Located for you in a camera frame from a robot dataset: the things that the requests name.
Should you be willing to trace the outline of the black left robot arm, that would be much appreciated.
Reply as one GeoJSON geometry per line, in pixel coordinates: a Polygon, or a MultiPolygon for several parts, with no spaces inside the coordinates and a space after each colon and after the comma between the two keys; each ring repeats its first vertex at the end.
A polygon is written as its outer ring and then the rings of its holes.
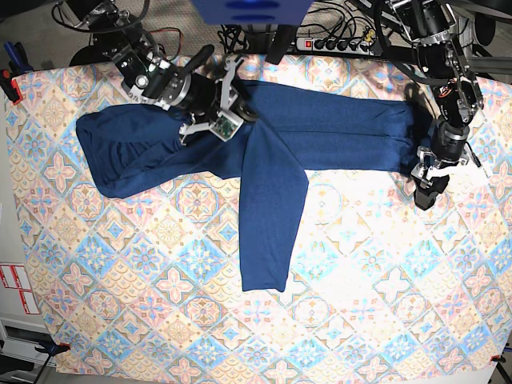
{"type": "Polygon", "coordinates": [[[378,42],[387,59],[416,83],[427,85],[440,115],[430,136],[430,144],[417,150],[418,163],[411,172],[416,185],[414,203],[430,209],[448,185],[450,176],[462,166],[481,163],[468,144],[470,123],[483,108],[482,93],[475,73],[452,31],[454,13],[439,1],[376,1],[373,20],[378,42]],[[382,32],[383,10],[388,8],[398,20],[416,54],[423,76],[396,59],[382,32]]]}

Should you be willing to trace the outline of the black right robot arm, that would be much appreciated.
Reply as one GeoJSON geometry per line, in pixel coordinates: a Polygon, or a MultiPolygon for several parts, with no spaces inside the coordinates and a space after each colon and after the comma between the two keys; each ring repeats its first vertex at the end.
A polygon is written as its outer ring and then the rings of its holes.
{"type": "Polygon", "coordinates": [[[220,78],[197,72],[213,55],[212,45],[203,46],[184,66],[173,64],[142,26],[149,7],[144,2],[140,15],[134,16],[113,1],[59,1],[51,16],[58,25],[91,37],[92,47],[121,72],[122,88],[134,102],[187,112],[190,118],[179,129],[181,140],[209,131],[227,142],[244,123],[257,120],[233,84],[242,57],[226,59],[220,78]]]}

